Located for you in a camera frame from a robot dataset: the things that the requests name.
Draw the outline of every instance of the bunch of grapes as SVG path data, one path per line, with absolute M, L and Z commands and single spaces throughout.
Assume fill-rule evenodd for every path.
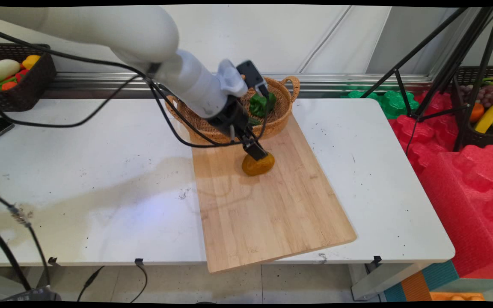
M 468 86 L 460 86 L 460 95 L 464 102 L 469 99 L 472 89 L 472 84 Z M 491 84 L 481 87 L 479 94 L 477 94 L 475 103 L 481 103 L 485 108 L 489 108 L 493 105 L 493 86 Z

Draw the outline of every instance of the black tripod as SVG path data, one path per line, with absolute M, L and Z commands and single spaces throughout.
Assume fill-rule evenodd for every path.
M 419 104 L 419 107 L 412 111 L 410 108 L 410 104 L 408 103 L 407 93 L 404 90 L 403 80 L 401 79 L 401 74 L 399 74 L 399 68 L 403 66 L 408 60 L 410 60 L 418 51 L 420 51 L 427 43 L 429 43 L 434 37 L 439 35 L 444 28 L 446 28 L 450 23 L 452 23 L 458 16 L 460 16 L 463 12 L 465 12 L 467 8 L 458 8 L 454 14 L 452 14 L 444 23 L 439 25 L 429 36 L 427 36 L 421 43 L 419 43 L 411 52 L 409 52 L 401 61 L 399 61 L 389 72 L 387 72 L 378 82 L 376 82 L 369 90 L 367 90 L 361 98 L 365 98 L 370 93 L 372 93 L 378 86 L 380 86 L 387 78 L 389 78 L 392 74 L 395 74 L 397 78 L 397 82 L 399 84 L 399 88 L 401 89 L 401 94 L 403 95 L 404 105 L 407 109 L 407 116 L 416 119 L 417 122 L 422 122 L 426 119 L 432 117 L 438 117 L 442 115 L 446 115 L 448 113 L 463 113 L 462 117 L 460 117 L 461 123 L 458 123 L 458 135 L 456 138 L 456 143 L 454 144 L 454 151 L 458 151 L 460 146 L 462 145 L 462 139 L 467 129 L 467 125 L 469 123 L 469 117 L 471 112 L 473 111 L 475 99 L 477 98 L 477 94 L 479 93 L 479 89 L 481 87 L 482 79 L 484 77 L 485 71 L 487 70 L 488 61 L 490 60 L 490 56 L 493 50 L 493 25 L 492 30 L 490 32 L 490 37 L 488 38 L 486 48 L 484 50 L 483 58 L 481 60 L 481 66 L 479 67 L 479 71 L 477 73 L 477 79 L 473 84 L 473 89 L 471 90 L 471 94 L 469 95 L 469 99 L 467 100 L 467 104 L 461 107 L 452 108 L 449 110 L 444 110 L 439 113 L 433 113 L 432 115 L 423 116 L 433 95 L 440 91 L 441 93 L 446 90 L 454 74 L 457 69 L 460 67 L 463 59 L 467 55 L 468 51 L 473 46 L 474 42 L 478 39 L 481 32 L 485 29 L 486 25 L 491 22 L 493 18 L 493 6 L 485 6 L 482 7 L 466 33 L 444 64 L 443 68 L 437 74 L 435 79 L 433 80 L 433 84 L 431 88 L 428 90 L 427 95 L 423 99 L 423 101 Z

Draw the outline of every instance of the basket handle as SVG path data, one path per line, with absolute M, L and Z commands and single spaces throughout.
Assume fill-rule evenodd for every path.
M 292 103 L 296 100 L 298 97 L 298 94 L 300 93 L 300 80 L 296 76 L 288 76 L 281 80 L 281 84 L 284 86 L 287 81 L 292 82 Z
M 180 100 L 176 96 L 167 95 L 166 99 L 168 99 L 171 104 L 174 104 L 175 101 L 178 102 L 178 104 L 180 104 Z M 180 119 L 180 117 L 178 117 L 178 115 L 174 112 L 174 110 L 172 110 L 172 108 L 169 106 L 169 104 L 165 103 L 165 107 L 169 111 L 169 113 L 174 117 L 174 119 L 176 119 L 180 123 L 184 124 L 184 121 L 182 121 L 182 119 Z

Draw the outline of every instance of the green bell pepper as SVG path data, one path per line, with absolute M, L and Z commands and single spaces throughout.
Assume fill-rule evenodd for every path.
M 250 113 L 257 117 L 263 118 L 266 112 L 266 102 L 267 99 L 265 97 L 258 95 L 258 93 L 254 94 L 254 96 L 250 99 Z M 267 104 L 268 113 L 275 107 L 275 102 L 275 95 L 270 93 L 270 103 Z

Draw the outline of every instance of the yellow pepper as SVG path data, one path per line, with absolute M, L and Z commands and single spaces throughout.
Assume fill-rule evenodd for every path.
M 38 55 L 29 55 L 26 60 L 22 61 L 22 65 L 24 65 L 24 68 L 27 70 L 31 70 L 33 65 L 41 58 Z

